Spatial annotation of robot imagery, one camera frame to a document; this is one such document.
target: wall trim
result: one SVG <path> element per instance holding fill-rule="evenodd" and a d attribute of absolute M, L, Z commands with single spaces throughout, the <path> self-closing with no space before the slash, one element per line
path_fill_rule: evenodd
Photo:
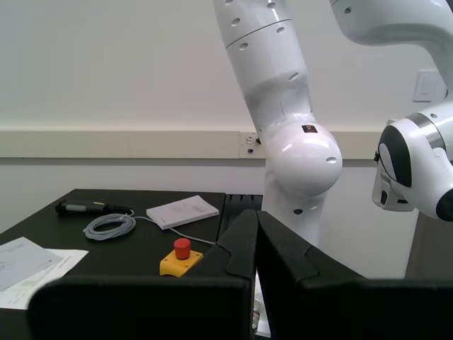
<path fill-rule="evenodd" d="M 344 159 L 373 159 L 381 133 L 333 132 L 333 135 Z M 249 158 L 241 156 L 240 148 L 239 131 L 0 132 L 0 158 Z"/>

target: white booklet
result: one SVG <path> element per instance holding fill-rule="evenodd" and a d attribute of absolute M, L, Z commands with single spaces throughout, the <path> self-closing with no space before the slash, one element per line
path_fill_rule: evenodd
<path fill-rule="evenodd" d="M 147 210 L 147 215 L 162 230 L 178 227 L 208 217 L 217 216 L 218 209 L 206 203 L 200 196 L 179 200 Z"/>

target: yellow button base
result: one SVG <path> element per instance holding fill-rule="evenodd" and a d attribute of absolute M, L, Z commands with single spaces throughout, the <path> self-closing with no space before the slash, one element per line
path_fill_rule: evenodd
<path fill-rule="evenodd" d="M 190 251 L 190 257 L 186 260 L 178 260 L 173 250 L 166 258 L 161 261 L 160 272 L 162 275 L 172 275 L 180 278 L 195 264 L 203 258 L 203 254 Z"/>

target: wall outlet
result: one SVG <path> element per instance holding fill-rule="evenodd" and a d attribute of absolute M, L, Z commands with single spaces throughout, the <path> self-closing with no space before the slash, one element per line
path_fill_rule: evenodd
<path fill-rule="evenodd" d="M 239 133 L 239 157 L 242 159 L 265 159 L 263 146 L 258 143 L 258 133 Z"/>

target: light switch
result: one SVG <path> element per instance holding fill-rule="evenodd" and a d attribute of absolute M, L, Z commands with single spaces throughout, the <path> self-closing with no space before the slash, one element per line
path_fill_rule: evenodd
<path fill-rule="evenodd" d="M 414 102 L 439 102 L 445 99 L 446 95 L 447 87 L 437 70 L 422 70 L 418 73 Z"/>

